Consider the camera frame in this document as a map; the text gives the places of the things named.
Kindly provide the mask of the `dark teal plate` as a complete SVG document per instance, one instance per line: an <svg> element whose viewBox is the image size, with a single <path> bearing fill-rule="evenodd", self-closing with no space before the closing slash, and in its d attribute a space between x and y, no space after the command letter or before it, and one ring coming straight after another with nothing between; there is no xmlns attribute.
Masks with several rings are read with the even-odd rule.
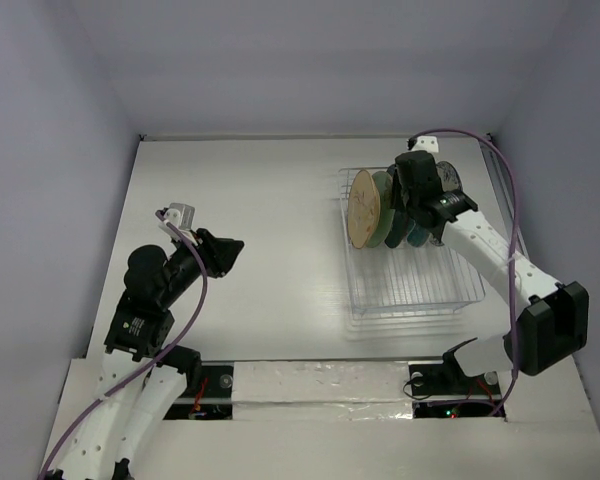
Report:
<svg viewBox="0 0 600 480"><path fill-rule="evenodd" d="M399 179L397 174L395 173L395 170L395 164L392 164L387 169L387 173L391 176L392 180L390 206L393 209L394 216L390 231L387 237L385 238L384 243L387 247L391 249L398 247L409 232L409 217L404 209L404 204L399 199Z"/></svg>

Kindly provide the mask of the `red plate with teal flower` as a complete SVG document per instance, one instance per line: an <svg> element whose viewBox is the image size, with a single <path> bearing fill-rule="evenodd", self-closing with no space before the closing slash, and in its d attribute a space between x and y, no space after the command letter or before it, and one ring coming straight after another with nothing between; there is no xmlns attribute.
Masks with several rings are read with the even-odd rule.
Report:
<svg viewBox="0 0 600 480"><path fill-rule="evenodd" d="M413 219L407 222L406 242L414 248L425 246L430 239L430 232L418 225Z"/></svg>

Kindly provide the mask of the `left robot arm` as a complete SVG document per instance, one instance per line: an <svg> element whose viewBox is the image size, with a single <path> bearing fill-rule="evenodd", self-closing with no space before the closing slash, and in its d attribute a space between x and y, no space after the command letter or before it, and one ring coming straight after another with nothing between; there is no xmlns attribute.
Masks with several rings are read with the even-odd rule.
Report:
<svg viewBox="0 0 600 480"><path fill-rule="evenodd" d="M166 341L170 308L196 280L224 277L244 243L203 228L171 234L172 254L144 245L129 255L94 398L61 435L40 478L133 478L174 401L204 389L199 352Z"/></svg>

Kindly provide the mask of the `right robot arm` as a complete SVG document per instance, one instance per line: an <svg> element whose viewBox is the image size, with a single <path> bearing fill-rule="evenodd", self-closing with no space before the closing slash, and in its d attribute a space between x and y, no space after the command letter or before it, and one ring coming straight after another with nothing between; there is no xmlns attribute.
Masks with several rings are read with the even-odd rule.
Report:
<svg viewBox="0 0 600 480"><path fill-rule="evenodd" d="M469 340L446 354L440 379L448 390L462 392L491 371L536 376L586 345L588 291L536 267L470 196L444 190L431 153L396 158L394 195L410 219L467 260L509 307L508 332Z"/></svg>

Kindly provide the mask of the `green plate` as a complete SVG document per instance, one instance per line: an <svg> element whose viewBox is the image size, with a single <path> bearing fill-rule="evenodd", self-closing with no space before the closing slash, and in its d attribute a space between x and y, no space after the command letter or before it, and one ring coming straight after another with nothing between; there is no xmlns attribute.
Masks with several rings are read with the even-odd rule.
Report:
<svg viewBox="0 0 600 480"><path fill-rule="evenodd" d="M392 206L392 176L386 171L378 171L372 175L380 195L380 215L375 231L366 243L367 248L375 248L383 243L388 236L394 218Z"/></svg>

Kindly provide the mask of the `beige floral plate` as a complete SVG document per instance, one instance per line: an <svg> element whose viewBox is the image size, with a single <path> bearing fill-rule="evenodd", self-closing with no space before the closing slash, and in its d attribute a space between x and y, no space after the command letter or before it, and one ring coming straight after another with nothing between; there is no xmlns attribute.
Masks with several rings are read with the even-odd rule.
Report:
<svg viewBox="0 0 600 480"><path fill-rule="evenodd" d="M380 194L373 176L361 169L350 186L347 203L347 232L354 248L366 246L377 229L380 213Z"/></svg>

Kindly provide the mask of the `white blue patterned plate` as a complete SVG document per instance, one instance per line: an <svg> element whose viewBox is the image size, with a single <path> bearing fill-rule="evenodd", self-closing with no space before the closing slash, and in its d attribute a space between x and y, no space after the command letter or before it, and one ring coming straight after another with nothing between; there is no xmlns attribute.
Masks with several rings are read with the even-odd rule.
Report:
<svg viewBox="0 0 600 480"><path fill-rule="evenodd" d="M463 185L459 173L455 167L447 161L436 163L436 170L441 180L441 186L444 192L462 191Z"/></svg>

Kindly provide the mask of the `white foam block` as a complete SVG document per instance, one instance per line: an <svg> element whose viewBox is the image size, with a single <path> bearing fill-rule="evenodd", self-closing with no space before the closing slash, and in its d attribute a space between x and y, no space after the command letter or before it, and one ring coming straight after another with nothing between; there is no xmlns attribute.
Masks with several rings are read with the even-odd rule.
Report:
<svg viewBox="0 0 600 480"><path fill-rule="evenodd" d="M405 362L259 361L234 366L239 421L384 421L413 418Z"/></svg>

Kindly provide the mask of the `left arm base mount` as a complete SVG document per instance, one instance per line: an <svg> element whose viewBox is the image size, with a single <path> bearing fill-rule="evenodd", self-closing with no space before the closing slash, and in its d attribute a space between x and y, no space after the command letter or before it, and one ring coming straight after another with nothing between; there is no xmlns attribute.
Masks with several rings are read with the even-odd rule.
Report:
<svg viewBox="0 0 600 480"><path fill-rule="evenodd" d="M234 364L205 362L198 386L177 398L164 416L165 420L231 420Z"/></svg>

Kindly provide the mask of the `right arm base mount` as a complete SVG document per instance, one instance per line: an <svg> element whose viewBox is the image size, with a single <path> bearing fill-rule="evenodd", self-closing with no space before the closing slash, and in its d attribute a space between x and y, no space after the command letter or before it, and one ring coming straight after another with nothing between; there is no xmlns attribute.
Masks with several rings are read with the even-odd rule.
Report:
<svg viewBox="0 0 600 480"><path fill-rule="evenodd" d="M444 352L438 363L409 364L402 392L412 401L416 419L484 418L500 404L498 383L489 385L484 374L470 377L460 368L456 352L468 343Z"/></svg>

